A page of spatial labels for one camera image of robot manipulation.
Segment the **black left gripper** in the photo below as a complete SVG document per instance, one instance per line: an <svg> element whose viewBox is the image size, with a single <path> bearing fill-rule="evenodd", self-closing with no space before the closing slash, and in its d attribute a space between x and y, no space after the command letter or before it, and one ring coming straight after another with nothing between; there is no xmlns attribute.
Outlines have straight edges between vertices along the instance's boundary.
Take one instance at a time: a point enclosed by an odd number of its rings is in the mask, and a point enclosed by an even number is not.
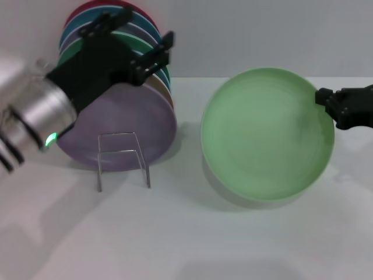
<svg viewBox="0 0 373 280"><path fill-rule="evenodd" d="M79 29L78 35L83 38L81 50L47 74L47 79L62 89L76 111L85 109L115 84L144 84L170 63L175 41L173 31L137 58L130 47L113 35L94 37L110 34L132 19L130 7L116 14L103 12Z"/></svg>

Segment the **light green plate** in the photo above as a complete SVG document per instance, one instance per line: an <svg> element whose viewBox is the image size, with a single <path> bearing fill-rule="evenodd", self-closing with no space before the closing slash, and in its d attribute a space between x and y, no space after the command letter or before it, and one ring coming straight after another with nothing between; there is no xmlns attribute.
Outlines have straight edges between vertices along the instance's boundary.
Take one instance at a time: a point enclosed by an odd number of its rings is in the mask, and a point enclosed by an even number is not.
<svg viewBox="0 0 373 280"><path fill-rule="evenodd" d="M235 195L279 202L309 188L335 144L333 120L315 103L316 87L281 68L254 68L222 84L200 123L214 176Z"/></svg>

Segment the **grey purple plate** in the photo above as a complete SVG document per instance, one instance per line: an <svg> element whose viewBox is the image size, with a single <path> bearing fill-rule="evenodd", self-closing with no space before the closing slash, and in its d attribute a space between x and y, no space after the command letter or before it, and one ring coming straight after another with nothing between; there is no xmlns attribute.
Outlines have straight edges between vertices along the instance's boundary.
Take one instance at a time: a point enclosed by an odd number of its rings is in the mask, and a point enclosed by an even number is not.
<svg viewBox="0 0 373 280"><path fill-rule="evenodd" d="M82 24L79 27L76 27L72 29L71 31L68 31L68 28L66 27L63 35L61 37L61 45L59 47L59 53L62 54L63 51L69 47L72 43L76 42L80 39L79 31L80 29L84 27L89 27L90 22ZM117 30L113 31L113 34L119 35L121 37L129 37L131 39L137 39L144 41L148 46L154 47L159 40L161 39L159 32L156 31L155 35L152 35L148 31L146 31L144 28L134 24L134 23L127 23L125 26L120 27Z"/></svg>

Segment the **light blue plate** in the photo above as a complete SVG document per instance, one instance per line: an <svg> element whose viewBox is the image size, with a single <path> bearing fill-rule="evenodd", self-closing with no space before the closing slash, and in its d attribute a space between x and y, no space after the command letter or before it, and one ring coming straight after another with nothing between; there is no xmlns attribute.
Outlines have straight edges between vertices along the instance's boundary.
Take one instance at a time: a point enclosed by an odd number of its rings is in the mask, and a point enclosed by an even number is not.
<svg viewBox="0 0 373 280"><path fill-rule="evenodd" d="M137 57L140 57L143 55L142 52L134 50L134 53ZM165 85L170 85L170 78L166 75L166 72L163 69L158 70L154 75L158 76Z"/></svg>

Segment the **beige plate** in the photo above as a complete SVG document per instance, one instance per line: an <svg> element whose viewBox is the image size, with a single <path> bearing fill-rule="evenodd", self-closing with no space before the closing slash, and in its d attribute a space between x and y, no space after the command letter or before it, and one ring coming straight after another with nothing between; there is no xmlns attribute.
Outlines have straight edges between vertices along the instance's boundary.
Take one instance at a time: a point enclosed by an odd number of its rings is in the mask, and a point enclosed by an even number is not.
<svg viewBox="0 0 373 280"><path fill-rule="evenodd" d="M158 90L169 102L171 107L174 107L174 102L170 93L170 90L166 86L166 84L157 76L157 75L152 75L150 76L146 83L156 90Z"/></svg>

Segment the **teal blue plate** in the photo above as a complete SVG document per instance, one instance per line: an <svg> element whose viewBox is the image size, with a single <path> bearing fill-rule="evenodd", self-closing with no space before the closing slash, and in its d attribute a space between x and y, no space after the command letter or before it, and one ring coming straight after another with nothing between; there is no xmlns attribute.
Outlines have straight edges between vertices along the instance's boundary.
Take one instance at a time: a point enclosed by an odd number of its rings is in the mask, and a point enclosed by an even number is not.
<svg viewBox="0 0 373 280"><path fill-rule="evenodd" d="M71 20L68 20L66 26L64 27L61 39L59 41L59 47L60 48L62 47L62 43L65 41L65 39L71 32L78 29L83 24L92 22L95 18L100 16L103 12L116 14L121 9L122 7L120 6L105 5L105 6L97 6L97 7L89 8L89 9L84 10L83 12L78 13ZM139 12L133 12L133 19L131 23L147 31L157 41L161 39L160 32L156 28L155 24L153 24L148 18L141 15Z"/></svg>

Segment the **dark green plate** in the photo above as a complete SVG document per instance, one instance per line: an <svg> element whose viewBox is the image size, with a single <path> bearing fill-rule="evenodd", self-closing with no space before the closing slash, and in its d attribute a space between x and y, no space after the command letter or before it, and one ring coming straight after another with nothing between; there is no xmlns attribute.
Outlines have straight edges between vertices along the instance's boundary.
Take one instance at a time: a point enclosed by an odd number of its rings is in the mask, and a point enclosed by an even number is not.
<svg viewBox="0 0 373 280"><path fill-rule="evenodd" d="M137 40L137 39L133 39L133 38L129 38L129 37L121 37L119 35L116 35L116 34L113 34L113 33L110 33L110 34L106 34L106 35L96 35L94 37L101 37L101 36L107 36L107 35L113 35L115 36L116 38L120 39L121 41L123 41L128 47L131 48L132 51L136 50L136 51L140 51L142 52L143 54L147 53L148 51L150 51L152 49L151 46L148 46L144 41L142 40ZM59 61L58 61L58 65L61 65L63 62L65 62L66 60L70 59L72 56L74 56L78 51L81 50L82 48L82 45L83 45L83 38L80 38L79 40L77 40L76 42L72 43L69 47L67 47L63 53L59 56ZM163 68L163 70L166 72L166 75L168 77L169 74L168 74L168 70L167 70L167 67Z"/></svg>

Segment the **maroon red plate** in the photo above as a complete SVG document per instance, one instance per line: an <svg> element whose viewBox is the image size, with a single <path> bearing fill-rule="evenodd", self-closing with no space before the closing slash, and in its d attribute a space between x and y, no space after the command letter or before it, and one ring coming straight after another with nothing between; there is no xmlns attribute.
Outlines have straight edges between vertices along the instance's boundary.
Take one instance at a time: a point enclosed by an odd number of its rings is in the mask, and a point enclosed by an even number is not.
<svg viewBox="0 0 373 280"><path fill-rule="evenodd" d="M105 6L105 5L112 5L112 6L120 6L126 7L130 6L135 12L144 16L156 29L159 30L153 19L141 8L137 7L136 5L129 3L125 0L90 0L84 4L78 6L67 18L65 25L67 25L75 16L84 12L89 8L95 8L97 6Z"/></svg>

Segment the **lavender plate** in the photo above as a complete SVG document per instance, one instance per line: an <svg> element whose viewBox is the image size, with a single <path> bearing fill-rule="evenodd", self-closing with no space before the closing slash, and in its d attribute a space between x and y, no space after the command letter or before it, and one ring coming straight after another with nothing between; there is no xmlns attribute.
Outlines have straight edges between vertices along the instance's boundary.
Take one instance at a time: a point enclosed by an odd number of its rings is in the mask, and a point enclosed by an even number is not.
<svg viewBox="0 0 373 280"><path fill-rule="evenodd" d="M75 161L97 168L98 135L135 132L151 164L168 151L176 131L174 110L161 93L148 85L119 83L82 110L57 144Z"/></svg>

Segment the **clear acrylic plate rack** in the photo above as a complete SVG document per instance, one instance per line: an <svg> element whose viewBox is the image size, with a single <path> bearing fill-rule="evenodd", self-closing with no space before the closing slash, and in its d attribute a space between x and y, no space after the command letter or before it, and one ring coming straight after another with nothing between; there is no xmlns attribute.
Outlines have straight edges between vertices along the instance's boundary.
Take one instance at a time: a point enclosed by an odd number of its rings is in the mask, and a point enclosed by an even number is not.
<svg viewBox="0 0 373 280"><path fill-rule="evenodd" d="M97 191L103 191L103 172L141 170L145 184L151 188L149 165L135 132L100 134L97 137Z"/></svg>

